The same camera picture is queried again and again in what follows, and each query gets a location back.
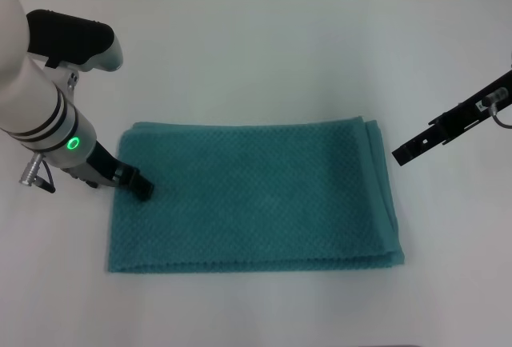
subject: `textured towel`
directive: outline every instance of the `textured towel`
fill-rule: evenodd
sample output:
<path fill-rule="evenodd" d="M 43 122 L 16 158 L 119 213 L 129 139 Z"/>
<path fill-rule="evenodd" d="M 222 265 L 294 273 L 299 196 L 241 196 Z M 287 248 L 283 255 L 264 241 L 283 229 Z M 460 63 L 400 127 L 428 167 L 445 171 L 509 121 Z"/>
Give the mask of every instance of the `textured towel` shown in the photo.
<path fill-rule="evenodd" d="M 138 123 L 119 158 L 109 271 L 369 269 L 403 263 L 382 138 L 362 118 L 296 126 Z"/>

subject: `white table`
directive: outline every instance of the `white table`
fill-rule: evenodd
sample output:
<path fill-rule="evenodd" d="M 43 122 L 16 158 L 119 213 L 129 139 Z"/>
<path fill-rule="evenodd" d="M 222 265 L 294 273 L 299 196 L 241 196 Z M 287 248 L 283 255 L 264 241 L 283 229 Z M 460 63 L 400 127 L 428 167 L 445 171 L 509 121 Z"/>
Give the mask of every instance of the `white table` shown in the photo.
<path fill-rule="evenodd" d="M 114 28 L 123 67 L 83 74 L 75 98 L 113 153 L 137 121 L 378 119 L 406 264 L 108 274 L 113 191 L 58 170 L 55 195 L 27 189 L 30 154 L 0 135 L 1 346 L 510 344 L 512 132 L 487 121 L 404 167 L 391 150 L 510 68 L 512 0 L 22 4 Z"/>

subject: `green indicator light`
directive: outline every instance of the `green indicator light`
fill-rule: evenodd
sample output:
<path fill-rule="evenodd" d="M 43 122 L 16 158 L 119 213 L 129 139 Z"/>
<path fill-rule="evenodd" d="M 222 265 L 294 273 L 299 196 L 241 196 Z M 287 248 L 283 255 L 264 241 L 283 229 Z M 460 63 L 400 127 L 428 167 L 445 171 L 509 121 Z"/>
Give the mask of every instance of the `green indicator light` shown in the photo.
<path fill-rule="evenodd" d="M 80 144 L 80 138 L 79 137 L 73 137 L 67 142 L 67 148 L 69 150 L 74 150 L 78 147 Z"/>

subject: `metal connector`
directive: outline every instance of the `metal connector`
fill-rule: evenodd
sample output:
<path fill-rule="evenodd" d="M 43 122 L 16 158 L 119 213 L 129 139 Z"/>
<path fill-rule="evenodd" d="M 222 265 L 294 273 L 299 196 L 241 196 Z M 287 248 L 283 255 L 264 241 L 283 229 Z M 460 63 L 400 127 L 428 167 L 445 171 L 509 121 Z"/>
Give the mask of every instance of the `metal connector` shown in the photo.
<path fill-rule="evenodd" d="M 38 176 L 39 166 L 41 165 L 43 155 L 40 153 L 34 153 L 30 162 L 26 164 L 25 170 L 22 173 L 22 177 L 19 182 L 22 185 L 31 186 L 35 182 L 35 178 Z"/>

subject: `cable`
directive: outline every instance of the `cable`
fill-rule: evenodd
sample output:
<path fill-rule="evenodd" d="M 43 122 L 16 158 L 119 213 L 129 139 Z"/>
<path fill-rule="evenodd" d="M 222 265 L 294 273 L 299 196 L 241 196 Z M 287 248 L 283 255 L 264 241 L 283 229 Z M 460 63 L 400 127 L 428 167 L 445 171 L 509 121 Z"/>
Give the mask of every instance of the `cable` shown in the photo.
<path fill-rule="evenodd" d="M 498 107 L 496 106 L 496 103 L 493 103 L 492 105 L 490 105 L 490 108 L 489 108 L 489 115 L 491 117 L 493 117 L 493 120 L 496 122 L 496 124 L 500 127 L 503 127 L 504 129 L 511 129 L 512 130 L 512 125 L 507 125 L 505 123 L 503 123 L 502 121 L 499 120 L 498 118 Z"/>
<path fill-rule="evenodd" d="M 512 125 L 506 125 L 500 121 L 496 115 L 493 115 L 493 119 L 498 124 L 498 126 L 503 127 L 504 129 L 512 129 Z"/>
<path fill-rule="evenodd" d="M 46 173 L 48 174 L 48 182 L 52 185 L 52 187 L 55 187 L 54 179 L 51 177 L 50 167 L 48 167 L 48 164 L 45 161 L 42 161 L 42 165 L 45 166 Z"/>

